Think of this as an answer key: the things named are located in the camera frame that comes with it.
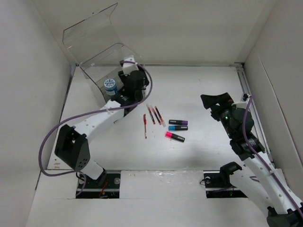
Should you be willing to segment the blue tape jar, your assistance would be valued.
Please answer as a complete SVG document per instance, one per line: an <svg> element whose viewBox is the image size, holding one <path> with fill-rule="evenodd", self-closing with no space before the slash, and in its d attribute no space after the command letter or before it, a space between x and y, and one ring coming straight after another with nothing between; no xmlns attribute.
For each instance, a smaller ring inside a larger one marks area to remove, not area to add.
<svg viewBox="0 0 303 227"><path fill-rule="evenodd" d="M118 92L117 84L114 79L106 79L104 81L104 88L105 88L106 94L109 96L114 96Z"/></svg>

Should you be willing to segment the purple highlighter marker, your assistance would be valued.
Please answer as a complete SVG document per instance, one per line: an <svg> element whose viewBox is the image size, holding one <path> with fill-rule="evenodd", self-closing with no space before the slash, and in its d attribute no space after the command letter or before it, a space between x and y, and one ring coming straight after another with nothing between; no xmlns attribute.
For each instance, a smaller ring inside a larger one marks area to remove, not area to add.
<svg viewBox="0 0 303 227"><path fill-rule="evenodd" d="M188 125L188 121L184 121L184 120L169 120L169 124L172 125Z"/></svg>

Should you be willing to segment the blue highlighter marker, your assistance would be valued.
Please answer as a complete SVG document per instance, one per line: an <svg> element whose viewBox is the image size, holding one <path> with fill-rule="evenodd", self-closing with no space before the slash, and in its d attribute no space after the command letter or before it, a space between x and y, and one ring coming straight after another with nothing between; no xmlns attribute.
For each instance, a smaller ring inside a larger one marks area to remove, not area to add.
<svg viewBox="0 0 303 227"><path fill-rule="evenodd" d="M171 125L168 127L168 131L187 131L187 125Z"/></svg>

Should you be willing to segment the pink highlighter marker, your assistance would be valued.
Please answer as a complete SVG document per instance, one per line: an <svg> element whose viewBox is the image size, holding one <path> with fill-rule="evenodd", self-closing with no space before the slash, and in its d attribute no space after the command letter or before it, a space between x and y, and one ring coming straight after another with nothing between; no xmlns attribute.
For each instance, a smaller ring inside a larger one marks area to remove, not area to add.
<svg viewBox="0 0 303 227"><path fill-rule="evenodd" d="M169 139L172 139L172 140L179 141L179 142L184 142L185 141L184 137L181 137L181 136L176 135L176 134L174 134L172 132L169 132L169 131L166 132L165 137L167 137Z"/></svg>

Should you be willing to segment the clear acrylic drawer organizer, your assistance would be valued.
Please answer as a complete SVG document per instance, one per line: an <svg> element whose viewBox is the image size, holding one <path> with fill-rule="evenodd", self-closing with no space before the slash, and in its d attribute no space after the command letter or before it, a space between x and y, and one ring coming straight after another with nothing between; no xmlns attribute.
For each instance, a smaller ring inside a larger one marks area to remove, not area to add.
<svg viewBox="0 0 303 227"><path fill-rule="evenodd" d="M114 79L118 88L123 86L118 72L120 61L133 56L142 63L141 56L125 45L118 36L110 17L117 4L96 11L63 31L64 47L79 65L98 105L109 99L104 88L106 79Z"/></svg>

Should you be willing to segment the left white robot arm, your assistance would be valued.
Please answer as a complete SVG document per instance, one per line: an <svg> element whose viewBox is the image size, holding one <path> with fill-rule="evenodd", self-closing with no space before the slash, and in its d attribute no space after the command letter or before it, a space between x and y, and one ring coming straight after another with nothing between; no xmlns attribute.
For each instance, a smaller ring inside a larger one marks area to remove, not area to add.
<svg viewBox="0 0 303 227"><path fill-rule="evenodd" d="M89 178L94 187L101 187L107 172L95 162L89 150L89 144L100 133L107 130L114 122L128 115L145 97L149 85L143 70L134 70L125 75L118 73L123 86L103 106L101 112L90 116L80 123L64 125L59 130L54 153L75 172L81 172Z"/></svg>

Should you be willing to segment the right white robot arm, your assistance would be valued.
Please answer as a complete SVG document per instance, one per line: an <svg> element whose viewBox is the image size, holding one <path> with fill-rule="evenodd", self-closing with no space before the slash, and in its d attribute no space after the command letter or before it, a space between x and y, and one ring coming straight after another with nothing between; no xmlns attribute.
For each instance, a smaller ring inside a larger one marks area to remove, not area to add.
<svg viewBox="0 0 303 227"><path fill-rule="evenodd" d="M250 112L253 97L244 94L234 102L228 93L201 95L205 109L221 122L233 152L245 165L230 162L220 168L218 181L233 186L250 199L266 216L270 227L301 227L303 201L288 187L273 166L258 138L251 132L254 121Z"/></svg>

